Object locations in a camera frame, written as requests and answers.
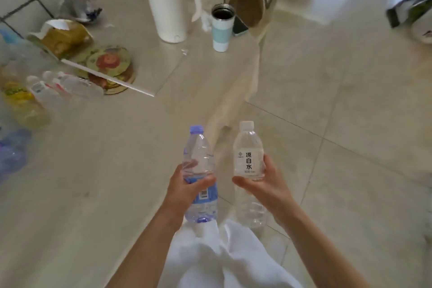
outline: blue bottle cap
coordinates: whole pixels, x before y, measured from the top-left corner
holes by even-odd
[[[204,128],[202,126],[191,126],[189,129],[191,135],[195,135],[197,133],[204,133]]]

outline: bottle with blue label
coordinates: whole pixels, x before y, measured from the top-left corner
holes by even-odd
[[[191,136],[183,151],[183,179],[194,183],[213,173],[215,162],[209,142],[204,137],[202,126],[191,126]],[[186,220],[203,223],[217,217],[216,184],[201,191],[185,214]]]

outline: tiled floor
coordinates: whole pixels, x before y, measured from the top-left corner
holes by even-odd
[[[389,28],[385,3],[280,0],[258,92],[237,121],[255,121],[294,198],[373,287],[421,287],[432,53],[408,29]],[[233,216],[235,126],[215,148],[222,220]],[[301,284],[314,286],[274,221],[261,240]]]

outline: cup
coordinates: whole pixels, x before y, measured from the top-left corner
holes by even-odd
[[[235,10],[229,4],[217,4],[212,8],[213,48],[217,52],[228,49],[234,25]]]

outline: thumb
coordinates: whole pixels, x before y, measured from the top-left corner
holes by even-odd
[[[253,181],[243,176],[234,176],[232,178],[232,181],[234,182],[234,184],[243,189],[246,189],[249,193],[252,193],[253,195],[256,195],[257,193],[259,194],[262,191],[262,182]]]
[[[210,186],[213,186],[216,183],[216,177],[211,174],[208,175],[197,182],[191,183],[188,185],[189,189],[193,192],[194,196],[197,196],[202,190],[207,189]]]

